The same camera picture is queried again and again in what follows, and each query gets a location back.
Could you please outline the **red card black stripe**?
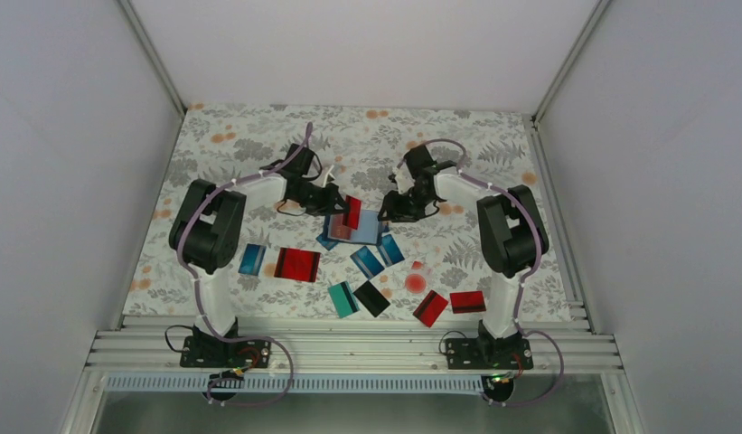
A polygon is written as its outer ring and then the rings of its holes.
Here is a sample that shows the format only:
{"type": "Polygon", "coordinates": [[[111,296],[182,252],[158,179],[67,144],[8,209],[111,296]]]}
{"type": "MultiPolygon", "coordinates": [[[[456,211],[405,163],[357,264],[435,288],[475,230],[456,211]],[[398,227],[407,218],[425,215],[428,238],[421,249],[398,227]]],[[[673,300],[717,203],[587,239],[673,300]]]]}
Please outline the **red card black stripe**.
{"type": "Polygon", "coordinates": [[[350,241],[354,232],[355,229],[343,223],[342,216],[336,214],[331,217],[328,226],[329,239],[340,242],[350,241]]]}

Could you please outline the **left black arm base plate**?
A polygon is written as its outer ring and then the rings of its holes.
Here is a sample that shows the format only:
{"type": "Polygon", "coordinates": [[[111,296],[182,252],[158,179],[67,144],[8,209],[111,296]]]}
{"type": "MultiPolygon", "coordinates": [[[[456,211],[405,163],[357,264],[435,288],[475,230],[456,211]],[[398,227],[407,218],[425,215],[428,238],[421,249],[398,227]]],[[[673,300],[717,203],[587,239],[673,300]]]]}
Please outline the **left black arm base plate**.
{"type": "Polygon", "coordinates": [[[247,340],[234,344],[209,335],[188,336],[183,343],[180,366],[183,368],[268,368],[272,344],[247,340]]]}

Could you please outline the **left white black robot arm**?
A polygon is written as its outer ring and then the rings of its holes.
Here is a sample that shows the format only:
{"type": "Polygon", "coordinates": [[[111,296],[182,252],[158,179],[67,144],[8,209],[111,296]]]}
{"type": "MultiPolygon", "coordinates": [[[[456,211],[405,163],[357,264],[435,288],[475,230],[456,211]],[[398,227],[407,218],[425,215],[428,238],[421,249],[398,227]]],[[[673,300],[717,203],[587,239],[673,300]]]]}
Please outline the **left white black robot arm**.
{"type": "Polygon", "coordinates": [[[350,205],[331,176],[315,184],[307,176],[313,151],[293,144],[286,157],[252,174],[217,185],[196,179],[185,193],[169,232],[169,247],[190,273],[197,317],[195,334],[206,338],[202,352],[218,366],[239,353],[237,318],[231,310],[227,267],[236,257],[245,212],[293,201],[311,216],[346,214],[350,205]]]}

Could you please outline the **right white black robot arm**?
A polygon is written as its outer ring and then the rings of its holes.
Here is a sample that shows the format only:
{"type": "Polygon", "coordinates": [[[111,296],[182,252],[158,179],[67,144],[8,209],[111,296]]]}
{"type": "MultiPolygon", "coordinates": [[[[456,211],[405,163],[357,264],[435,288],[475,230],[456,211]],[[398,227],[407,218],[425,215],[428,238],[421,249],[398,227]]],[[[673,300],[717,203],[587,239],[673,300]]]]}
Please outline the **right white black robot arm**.
{"type": "Polygon", "coordinates": [[[436,161],[425,144],[410,149],[390,177],[397,187],[384,196],[379,219],[418,222],[440,203],[476,214],[479,246],[493,273],[476,353],[483,365],[498,368],[510,359],[511,344],[525,336],[519,321],[524,283],[548,252],[549,238],[528,186],[501,188],[468,174],[463,165],[436,161]],[[408,170],[410,186],[403,185],[401,168],[408,170]]]}

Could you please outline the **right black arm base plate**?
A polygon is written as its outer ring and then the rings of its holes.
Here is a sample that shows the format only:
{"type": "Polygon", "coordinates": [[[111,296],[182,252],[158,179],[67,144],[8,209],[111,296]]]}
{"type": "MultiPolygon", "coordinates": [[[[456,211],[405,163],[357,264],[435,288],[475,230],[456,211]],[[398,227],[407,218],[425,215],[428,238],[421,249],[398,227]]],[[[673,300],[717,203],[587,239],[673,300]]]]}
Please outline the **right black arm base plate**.
{"type": "Polygon", "coordinates": [[[534,368],[530,343],[526,339],[508,344],[480,344],[476,338],[447,338],[444,352],[448,369],[454,371],[534,368]]]}

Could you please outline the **dark blue card holder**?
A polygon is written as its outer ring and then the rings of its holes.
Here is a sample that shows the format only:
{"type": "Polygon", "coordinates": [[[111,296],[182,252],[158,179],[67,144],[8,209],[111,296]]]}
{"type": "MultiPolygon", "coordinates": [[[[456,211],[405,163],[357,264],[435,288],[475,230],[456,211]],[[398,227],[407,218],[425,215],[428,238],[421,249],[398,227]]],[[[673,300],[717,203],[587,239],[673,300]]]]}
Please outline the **dark blue card holder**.
{"type": "Polygon", "coordinates": [[[380,245],[382,236],[390,230],[386,222],[378,219],[373,210],[361,210],[358,227],[353,229],[343,224],[343,215],[327,216],[322,236],[331,242],[361,245],[380,245]]]}

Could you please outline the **teal card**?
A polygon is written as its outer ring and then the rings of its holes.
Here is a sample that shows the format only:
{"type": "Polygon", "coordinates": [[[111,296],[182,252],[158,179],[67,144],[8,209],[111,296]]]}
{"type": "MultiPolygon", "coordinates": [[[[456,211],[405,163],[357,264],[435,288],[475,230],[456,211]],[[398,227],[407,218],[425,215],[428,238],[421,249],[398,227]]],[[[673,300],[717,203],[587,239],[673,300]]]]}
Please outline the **teal card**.
{"type": "Polygon", "coordinates": [[[339,318],[351,316],[360,310],[347,281],[330,286],[328,294],[339,318]]]}

